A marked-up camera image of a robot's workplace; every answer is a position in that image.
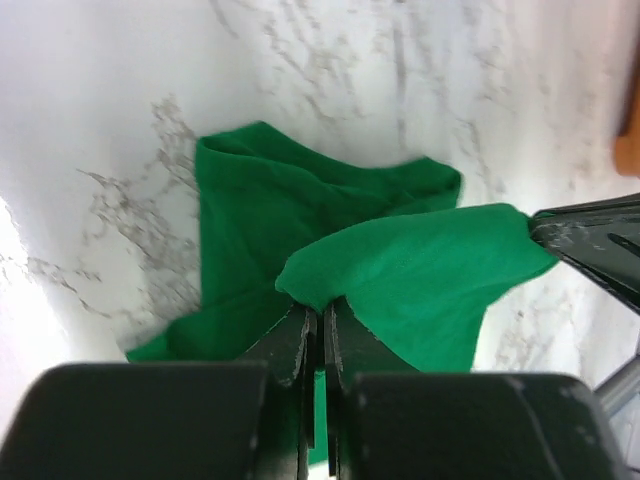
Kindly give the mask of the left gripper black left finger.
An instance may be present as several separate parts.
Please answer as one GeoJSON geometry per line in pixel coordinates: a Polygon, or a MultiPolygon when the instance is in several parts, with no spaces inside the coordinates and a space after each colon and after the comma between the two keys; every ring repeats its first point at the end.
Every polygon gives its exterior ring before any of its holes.
{"type": "Polygon", "coordinates": [[[306,479],[315,444],[314,394],[317,315],[294,304],[242,359],[266,369],[258,430],[252,447],[254,479],[306,479]]]}

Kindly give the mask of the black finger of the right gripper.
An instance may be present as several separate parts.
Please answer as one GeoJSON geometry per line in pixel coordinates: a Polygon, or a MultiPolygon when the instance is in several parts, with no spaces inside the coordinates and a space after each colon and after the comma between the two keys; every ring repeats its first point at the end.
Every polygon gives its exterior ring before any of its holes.
{"type": "Polygon", "coordinates": [[[562,245],[559,239],[538,233],[537,243],[639,314],[638,241],[607,233],[605,247],[584,241],[562,245]]]}
{"type": "Polygon", "coordinates": [[[561,223],[608,225],[639,221],[639,194],[555,207],[538,211],[530,219],[530,234],[539,235],[543,227],[561,223]]]}

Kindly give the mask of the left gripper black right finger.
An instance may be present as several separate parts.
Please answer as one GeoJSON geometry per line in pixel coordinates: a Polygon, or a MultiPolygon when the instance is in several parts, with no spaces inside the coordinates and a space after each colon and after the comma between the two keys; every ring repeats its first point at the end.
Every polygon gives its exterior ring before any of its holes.
{"type": "Polygon", "coordinates": [[[384,442],[406,431],[397,411],[418,370],[393,353],[341,297],[325,310],[329,472],[338,479],[381,479],[391,471],[384,442]]]}

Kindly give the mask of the green t-shirt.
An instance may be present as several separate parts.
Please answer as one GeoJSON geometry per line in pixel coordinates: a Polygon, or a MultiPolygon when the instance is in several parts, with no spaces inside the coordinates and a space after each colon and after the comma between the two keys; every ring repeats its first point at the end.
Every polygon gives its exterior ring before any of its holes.
{"type": "Polygon", "coordinates": [[[132,362],[231,360],[291,304],[342,297],[411,366],[467,372],[487,308],[556,262],[526,214],[460,207],[461,174],[427,157],[360,168],[256,122],[200,138],[194,162],[201,308],[132,362]]]}

